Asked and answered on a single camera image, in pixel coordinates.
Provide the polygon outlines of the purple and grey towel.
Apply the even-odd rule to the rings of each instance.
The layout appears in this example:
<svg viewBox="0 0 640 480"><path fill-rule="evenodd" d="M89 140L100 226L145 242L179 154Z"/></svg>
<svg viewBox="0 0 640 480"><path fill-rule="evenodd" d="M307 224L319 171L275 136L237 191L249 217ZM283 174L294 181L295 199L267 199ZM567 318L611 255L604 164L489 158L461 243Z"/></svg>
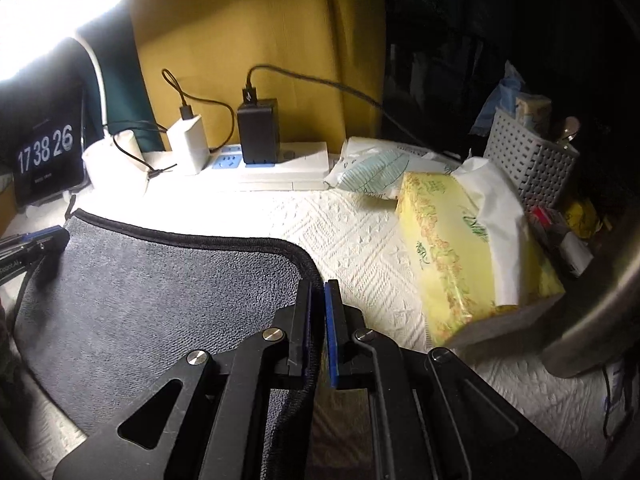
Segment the purple and grey towel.
<svg viewBox="0 0 640 480"><path fill-rule="evenodd" d="M232 350L320 273L265 237L155 231L75 211L64 252L18 295L14 337L32 376L93 434L193 349Z"/></svg>

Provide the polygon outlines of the yellow tissue box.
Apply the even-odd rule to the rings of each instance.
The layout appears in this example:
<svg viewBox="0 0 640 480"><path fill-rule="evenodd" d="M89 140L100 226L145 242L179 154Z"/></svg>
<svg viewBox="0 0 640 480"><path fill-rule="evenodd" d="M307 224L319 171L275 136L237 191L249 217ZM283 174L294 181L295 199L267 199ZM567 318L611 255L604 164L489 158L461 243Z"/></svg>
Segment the yellow tissue box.
<svg viewBox="0 0 640 480"><path fill-rule="evenodd" d="M397 214L435 346L522 330L564 295L512 182L487 159L451 174L408 172Z"/></svg>

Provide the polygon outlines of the stainless steel bottle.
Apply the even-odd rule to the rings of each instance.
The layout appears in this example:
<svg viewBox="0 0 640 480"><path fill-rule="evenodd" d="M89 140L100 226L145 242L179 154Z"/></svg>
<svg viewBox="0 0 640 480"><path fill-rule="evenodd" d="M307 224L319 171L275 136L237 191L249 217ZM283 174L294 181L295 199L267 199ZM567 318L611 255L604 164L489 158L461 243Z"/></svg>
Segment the stainless steel bottle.
<svg viewBox="0 0 640 480"><path fill-rule="evenodd" d="M574 286L552 308L541 362L571 378L639 344L639 211L628 211Z"/></svg>

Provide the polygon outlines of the soft tissue pack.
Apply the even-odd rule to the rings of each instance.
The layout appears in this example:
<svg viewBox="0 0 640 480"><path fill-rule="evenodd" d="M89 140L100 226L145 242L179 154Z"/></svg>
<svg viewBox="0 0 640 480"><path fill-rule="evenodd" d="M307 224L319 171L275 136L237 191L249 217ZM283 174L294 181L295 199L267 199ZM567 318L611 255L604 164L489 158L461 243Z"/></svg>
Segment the soft tissue pack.
<svg viewBox="0 0 640 480"><path fill-rule="evenodd" d="M396 200L406 172L450 174L461 165L428 148L353 136L324 178L330 188Z"/></svg>

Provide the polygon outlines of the white perforated basket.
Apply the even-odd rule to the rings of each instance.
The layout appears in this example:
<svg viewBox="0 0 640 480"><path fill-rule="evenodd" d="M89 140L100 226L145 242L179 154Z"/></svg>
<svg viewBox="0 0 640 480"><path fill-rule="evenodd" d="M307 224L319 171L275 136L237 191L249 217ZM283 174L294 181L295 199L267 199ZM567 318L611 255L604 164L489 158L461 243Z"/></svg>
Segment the white perforated basket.
<svg viewBox="0 0 640 480"><path fill-rule="evenodd" d="M544 140L498 107L484 157L512 181L526 210L553 208L579 157L572 146Z"/></svg>

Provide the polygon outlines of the white power strip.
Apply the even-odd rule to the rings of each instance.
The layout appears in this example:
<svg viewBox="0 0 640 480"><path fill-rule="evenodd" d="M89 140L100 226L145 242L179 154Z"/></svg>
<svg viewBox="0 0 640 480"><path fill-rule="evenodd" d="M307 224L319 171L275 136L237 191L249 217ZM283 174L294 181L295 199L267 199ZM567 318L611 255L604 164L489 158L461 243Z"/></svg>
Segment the white power strip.
<svg viewBox="0 0 640 480"><path fill-rule="evenodd" d="M151 166L163 169L151 179L148 188L197 188L232 191L322 191L329 185L331 170L328 148L324 142L282 143L278 161L247 165L241 145L229 144L209 156L198 174L177 167L173 152L146 154Z"/></svg>

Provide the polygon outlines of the white USB charger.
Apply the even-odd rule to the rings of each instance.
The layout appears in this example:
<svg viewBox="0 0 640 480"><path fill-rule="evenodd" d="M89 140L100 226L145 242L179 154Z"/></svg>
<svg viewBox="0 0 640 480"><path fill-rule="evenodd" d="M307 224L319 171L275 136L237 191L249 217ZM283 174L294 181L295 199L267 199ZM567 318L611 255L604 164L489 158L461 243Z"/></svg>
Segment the white USB charger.
<svg viewBox="0 0 640 480"><path fill-rule="evenodd" d="M177 169L184 174L199 174L209 161L209 147L202 116L195 115L190 105L180 107L180 118L167 130Z"/></svg>

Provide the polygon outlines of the black power adapter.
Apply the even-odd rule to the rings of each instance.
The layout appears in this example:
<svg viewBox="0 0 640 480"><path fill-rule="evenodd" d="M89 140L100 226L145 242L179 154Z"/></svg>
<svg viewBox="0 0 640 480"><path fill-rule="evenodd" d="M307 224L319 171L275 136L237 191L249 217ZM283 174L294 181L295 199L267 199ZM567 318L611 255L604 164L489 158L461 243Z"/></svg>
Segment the black power adapter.
<svg viewBox="0 0 640 480"><path fill-rule="evenodd" d="M275 164L279 159L278 101L259 99L250 84L242 90L236 112L243 160L247 165Z"/></svg>

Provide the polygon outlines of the dark green curtain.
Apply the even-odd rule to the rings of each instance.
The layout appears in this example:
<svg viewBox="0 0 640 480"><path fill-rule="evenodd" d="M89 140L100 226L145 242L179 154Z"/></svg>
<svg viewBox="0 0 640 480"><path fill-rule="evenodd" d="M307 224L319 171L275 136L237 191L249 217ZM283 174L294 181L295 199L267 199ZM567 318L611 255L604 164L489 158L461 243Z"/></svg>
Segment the dark green curtain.
<svg viewBox="0 0 640 480"><path fill-rule="evenodd" d="M115 6L81 27L78 36L93 50L101 69L108 131L130 129L140 151L161 151L160 127L146 91L128 6Z"/></svg>

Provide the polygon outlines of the tablet showing clock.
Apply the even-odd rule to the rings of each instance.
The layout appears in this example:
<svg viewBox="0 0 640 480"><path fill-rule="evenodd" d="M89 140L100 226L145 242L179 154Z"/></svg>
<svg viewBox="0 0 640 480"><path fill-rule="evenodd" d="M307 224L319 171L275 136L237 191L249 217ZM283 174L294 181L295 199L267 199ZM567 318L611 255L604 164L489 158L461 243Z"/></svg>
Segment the tablet showing clock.
<svg viewBox="0 0 640 480"><path fill-rule="evenodd" d="M86 92L79 81L18 92L1 118L8 145L1 154L12 170L19 210L82 188L88 177L82 153Z"/></svg>

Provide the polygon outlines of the yellow curtain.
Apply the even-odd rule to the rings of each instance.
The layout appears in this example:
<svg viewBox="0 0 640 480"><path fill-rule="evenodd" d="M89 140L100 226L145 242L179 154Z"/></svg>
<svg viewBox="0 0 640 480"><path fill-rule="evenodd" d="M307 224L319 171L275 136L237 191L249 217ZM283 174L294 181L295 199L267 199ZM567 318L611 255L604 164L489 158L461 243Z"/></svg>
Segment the yellow curtain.
<svg viewBox="0 0 640 480"><path fill-rule="evenodd" d="M207 139L231 136L230 114L251 82L279 104L285 142L378 136L385 67L384 0L127 0L155 118L179 99L170 70L198 96Z"/></svg>

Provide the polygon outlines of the white LED desk lamp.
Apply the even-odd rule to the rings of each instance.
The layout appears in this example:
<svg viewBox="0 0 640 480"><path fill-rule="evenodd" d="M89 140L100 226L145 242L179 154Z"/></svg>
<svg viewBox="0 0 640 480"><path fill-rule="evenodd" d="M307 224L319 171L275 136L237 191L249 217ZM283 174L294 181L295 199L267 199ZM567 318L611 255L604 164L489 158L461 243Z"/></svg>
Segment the white LED desk lamp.
<svg viewBox="0 0 640 480"><path fill-rule="evenodd" d="M85 89L84 151L111 132L101 69L81 27L125 0L1 0L1 118L18 92L79 81ZM1 154L1 173L12 170Z"/></svg>

